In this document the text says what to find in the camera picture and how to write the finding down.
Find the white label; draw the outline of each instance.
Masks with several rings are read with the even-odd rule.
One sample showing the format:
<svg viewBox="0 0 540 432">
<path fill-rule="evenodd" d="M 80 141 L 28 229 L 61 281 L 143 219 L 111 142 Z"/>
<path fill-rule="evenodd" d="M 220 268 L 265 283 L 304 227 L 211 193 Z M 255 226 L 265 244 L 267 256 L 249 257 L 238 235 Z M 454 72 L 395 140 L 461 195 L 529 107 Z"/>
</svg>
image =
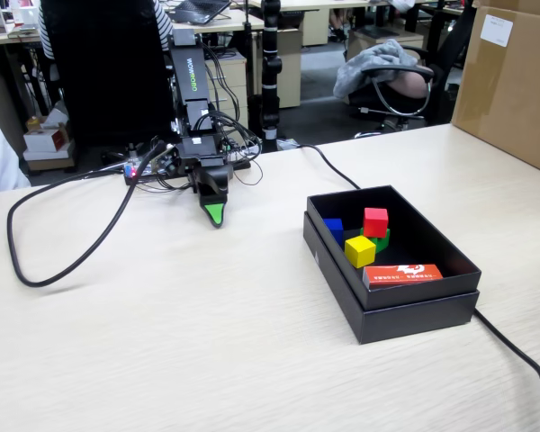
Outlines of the white label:
<svg viewBox="0 0 540 432">
<path fill-rule="evenodd" d="M 496 16 L 486 15 L 480 39 L 506 48 L 513 25 L 514 23 L 512 21 L 506 21 Z"/>
</svg>

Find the power cord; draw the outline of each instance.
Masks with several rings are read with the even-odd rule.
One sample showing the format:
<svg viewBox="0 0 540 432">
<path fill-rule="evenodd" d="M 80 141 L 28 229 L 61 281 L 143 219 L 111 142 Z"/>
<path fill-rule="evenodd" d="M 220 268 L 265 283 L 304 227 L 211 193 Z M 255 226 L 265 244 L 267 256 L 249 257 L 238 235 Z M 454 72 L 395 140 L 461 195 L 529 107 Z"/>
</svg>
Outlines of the power cord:
<svg viewBox="0 0 540 432">
<path fill-rule="evenodd" d="M 138 184 L 138 181 L 140 180 L 140 176 L 142 173 L 144 173 L 144 169 L 146 169 L 146 166 L 148 165 L 149 161 L 155 158 L 157 155 L 162 153 L 166 150 L 166 144 L 164 141 L 159 141 L 158 144 L 142 159 L 140 162 L 140 165 L 138 166 L 137 174 L 132 178 L 132 183 L 128 189 L 128 192 L 126 193 L 126 196 L 124 196 L 124 199 L 122 200 L 122 203 L 120 207 L 118 208 L 118 211 L 116 214 L 114 214 L 114 217 L 106 227 L 106 229 L 103 231 L 103 233 L 100 235 L 100 237 L 94 242 L 94 244 L 88 248 L 88 250 L 82 254 L 82 256 L 77 259 L 74 263 L 69 265 L 67 268 L 62 270 L 60 273 L 45 279 L 43 281 L 39 282 L 33 282 L 30 281 L 24 276 L 22 269 L 20 268 L 20 263 L 18 262 L 18 256 L 16 254 L 16 247 L 14 245 L 14 234 L 12 230 L 13 225 L 13 218 L 14 218 L 14 212 L 16 212 L 16 209 L 20 207 L 22 204 L 26 203 L 28 200 L 33 198 L 36 195 L 43 194 L 50 189 L 54 189 L 55 187 L 58 187 L 60 185 L 63 185 L 68 182 L 73 182 L 75 180 L 82 180 L 88 177 L 99 177 L 99 176 L 108 176 L 112 174 L 118 174 L 117 171 L 94 171 L 89 172 L 85 174 L 80 175 L 73 175 L 70 178 L 66 178 L 64 180 L 61 180 L 59 182 L 50 184 L 46 187 L 43 187 L 42 189 L 39 189 L 38 191 L 29 193 L 28 195 L 24 196 L 20 201 L 18 201 L 15 205 L 12 206 L 10 211 L 8 212 L 8 218 L 6 220 L 6 235 L 8 237 L 8 247 L 10 248 L 10 258 L 12 259 L 12 265 L 14 267 L 14 271 L 16 273 L 16 276 L 18 279 L 20 279 L 20 282 L 23 284 L 30 286 L 31 288 L 41 288 L 42 286 L 47 286 L 50 284 L 55 283 L 56 281 L 59 281 L 64 276 L 69 275 L 74 270 L 78 268 L 82 263 L 84 263 L 88 257 L 92 255 L 92 253 L 98 249 L 98 247 L 102 244 L 104 239 L 110 234 L 110 231 L 114 228 L 114 225 L 116 225 L 116 222 L 118 222 L 118 219 L 122 216 L 122 213 L 124 212 L 124 209 L 128 205 L 128 202 L 130 201 L 130 198 L 132 197 L 132 194 L 134 193 L 134 190 L 136 189 L 136 186 Z"/>
<path fill-rule="evenodd" d="M 320 154 L 320 157 L 324 160 L 324 162 L 326 162 L 326 164 L 330 168 L 332 168 L 332 170 L 336 174 L 338 174 L 339 176 L 344 178 L 355 189 L 361 189 L 360 186 L 358 186 L 356 183 L 354 183 L 352 180 L 350 180 L 350 178 L 348 178 L 340 170 L 338 170 L 335 166 L 333 166 L 330 163 L 330 161 L 326 158 L 326 156 L 324 156 L 324 153 L 322 153 L 322 150 L 320 150 L 318 147 L 312 146 L 310 144 L 298 144 L 298 147 L 300 147 L 300 148 L 309 148 L 309 149 L 316 150 Z M 500 333 L 500 331 L 497 328 L 495 328 L 494 325 L 492 323 L 490 323 L 486 319 L 486 317 L 484 317 L 477 309 L 474 310 L 474 315 L 476 316 L 476 318 L 478 318 L 478 320 L 480 320 L 482 322 L 482 324 L 484 324 L 484 326 L 486 326 L 486 328 L 489 331 L 492 332 L 492 334 L 494 336 L 496 336 L 496 338 L 498 338 L 500 341 L 502 341 L 502 343 L 504 343 L 504 345 L 506 345 L 510 349 L 510 351 L 512 351 L 514 354 L 516 354 L 518 357 L 520 357 L 522 360 L 524 360 L 530 367 L 532 367 L 532 369 L 534 369 L 536 371 L 536 373 L 538 374 L 538 377 L 540 378 L 540 365 L 537 362 L 535 362 L 528 355 L 526 355 L 525 353 L 520 351 L 520 349 L 517 346 L 515 346 L 512 342 L 510 342 L 502 333 Z"/>
</svg>

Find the black office chair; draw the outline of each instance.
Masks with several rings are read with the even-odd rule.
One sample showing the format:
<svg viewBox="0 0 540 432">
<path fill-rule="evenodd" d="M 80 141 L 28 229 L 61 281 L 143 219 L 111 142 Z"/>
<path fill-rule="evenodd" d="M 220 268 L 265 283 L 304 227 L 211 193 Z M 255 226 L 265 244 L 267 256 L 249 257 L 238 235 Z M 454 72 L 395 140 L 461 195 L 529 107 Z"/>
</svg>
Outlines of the black office chair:
<svg viewBox="0 0 540 432">
<path fill-rule="evenodd" d="M 174 119 L 152 0 L 42 0 L 77 147 L 167 136 Z"/>
<path fill-rule="evenodd" d="M 382 128 L 382 131 L 405 129 L 408 120 L 412 118 L 424 120 L 427 125 L 438 124 L 440 122 L 441 101 L 446 89 L 446 80 L 452 66 L 470 42 L 474 16 L 476 15 L 476 9 L 472 7 L 472 3 L 473 0 L 466 2 L 458 22 L 435 56 L 430 55 L 424 49 L 404 46 L 408 50 L 417 52 L 426 61 L 427 67 L 432 69 L 431 72 L 417 67 L 403 66 L 369 68 L 364 71 L 364 74 L 372 78 L 373 82 L 350 94 L 348 96 L 350 105 L 360 108 L 362 113 L 374 112 L 394 117 L 396 121 L 387 123 L 391 124 L 391 128 L 389 130 Z M 388 69 L 420 74 L 429 85 L 428 97 L 426 99 L 411 99 L 395 92 L 385 83 L 375 82 L 376 72 Z M 379 134 L 381 132 L 365 132 L 356 136 L 363 137 L 371 133 Z"/>
</svg>

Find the red box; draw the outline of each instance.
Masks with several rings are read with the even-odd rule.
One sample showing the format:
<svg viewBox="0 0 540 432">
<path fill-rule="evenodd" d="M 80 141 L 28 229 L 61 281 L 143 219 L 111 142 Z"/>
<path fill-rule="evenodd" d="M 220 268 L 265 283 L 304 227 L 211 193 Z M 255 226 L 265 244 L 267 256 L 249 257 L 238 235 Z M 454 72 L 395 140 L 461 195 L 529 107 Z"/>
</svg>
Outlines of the red box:
<svg viewBox="0 0 540 432">
<path fill-rule="evenodd" d="M 419 284 L 442 279 L 434 264 L 421 265 L 370 265 L 364 267 L 362 281 L 366 288 L 383 288 L 384 285 Z"/>
<path fill-rule="evenodd" d="M 388 212 L 386 209 L 364 209 L 364 237 L 386 237 L 388 229 Z"/>
</svg>

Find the box lid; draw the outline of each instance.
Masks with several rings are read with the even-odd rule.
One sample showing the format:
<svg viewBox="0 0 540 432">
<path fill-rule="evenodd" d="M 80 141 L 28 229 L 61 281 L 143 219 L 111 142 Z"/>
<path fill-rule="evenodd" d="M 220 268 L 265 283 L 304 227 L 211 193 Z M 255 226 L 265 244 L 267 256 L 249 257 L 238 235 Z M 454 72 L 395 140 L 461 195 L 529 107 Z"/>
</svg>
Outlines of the box lid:
<svg viewBox="0 0 540 432">
<path fill-rule="evenodd" d="M 524 14 L 540 15 L 540 0 L 474 0 L 475 6 L 489 6 Z"/>
</svg>

